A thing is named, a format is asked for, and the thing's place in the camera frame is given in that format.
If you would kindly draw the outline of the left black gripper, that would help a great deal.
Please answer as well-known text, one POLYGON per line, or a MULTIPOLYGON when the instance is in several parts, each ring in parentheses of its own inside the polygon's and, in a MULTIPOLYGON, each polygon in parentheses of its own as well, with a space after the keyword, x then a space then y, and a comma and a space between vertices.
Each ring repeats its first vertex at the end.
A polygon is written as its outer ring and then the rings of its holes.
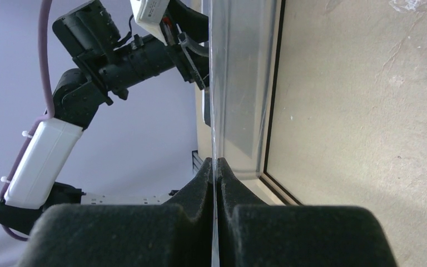
POLYGON ((89 1, 60 16, 52 26, 81 71, 71 85, 58 86, 57 105, 94 101, 111 104, 109 93, 125 100, 128 89, 177 68, 186 82, 209 87, 208 17, 181 1, 169 1, 160 23, 167 41, 149 34, 120 35, 100 1, 89 1))

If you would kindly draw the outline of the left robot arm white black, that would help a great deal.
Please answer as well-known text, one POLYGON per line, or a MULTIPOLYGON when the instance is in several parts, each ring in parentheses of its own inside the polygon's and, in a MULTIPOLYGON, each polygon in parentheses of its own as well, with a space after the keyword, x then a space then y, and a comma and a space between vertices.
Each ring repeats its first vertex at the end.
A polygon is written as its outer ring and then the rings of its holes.
POLYGON ((209 19, 181 1, 132 1, 130 21, 147 31, 121 36, 100 1, 88 1, 60 16, 52 30, 76 67, 56 88, 49 81, 48 17, 51 1, 39 12, 38 55, 45 113, 36 119, 8 176, 2 177, 0 224, 25 241, 38 218, 52 205, 159 205, 171 195, 114 197, 90 194, 57 182, 76 142, 110 94, 128 98, 131 86, 176 68, 183 79, 209 87, 209 19))

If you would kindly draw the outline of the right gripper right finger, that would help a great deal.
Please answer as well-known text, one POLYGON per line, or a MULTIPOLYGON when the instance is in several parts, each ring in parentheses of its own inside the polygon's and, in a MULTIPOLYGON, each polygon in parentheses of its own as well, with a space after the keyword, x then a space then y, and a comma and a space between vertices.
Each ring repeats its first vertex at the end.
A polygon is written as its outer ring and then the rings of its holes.
POLYGON ((221 266, 396 266, 376 217, 358 206, 268 205, 217 160, 221 266))

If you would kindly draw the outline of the clear acrylic sheet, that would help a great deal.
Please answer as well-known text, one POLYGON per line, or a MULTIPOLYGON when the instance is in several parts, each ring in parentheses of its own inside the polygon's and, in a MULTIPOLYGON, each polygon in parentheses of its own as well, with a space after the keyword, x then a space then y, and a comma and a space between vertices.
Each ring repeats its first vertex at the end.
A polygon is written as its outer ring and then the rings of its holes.
POLYGON ((280 1, 211 1, 210 112, 214 193, 220 163, 267 204, 278 198, 260 181, 280 1))

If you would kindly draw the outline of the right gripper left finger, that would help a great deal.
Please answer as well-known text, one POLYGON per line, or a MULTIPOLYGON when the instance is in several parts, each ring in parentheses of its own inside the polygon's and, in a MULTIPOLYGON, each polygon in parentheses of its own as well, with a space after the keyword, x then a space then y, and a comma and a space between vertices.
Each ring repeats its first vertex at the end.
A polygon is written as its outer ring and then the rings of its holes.
POLYGON ((210 266, 212 160, 160 205, 60 204, 40 217, 18 266, 210 266))

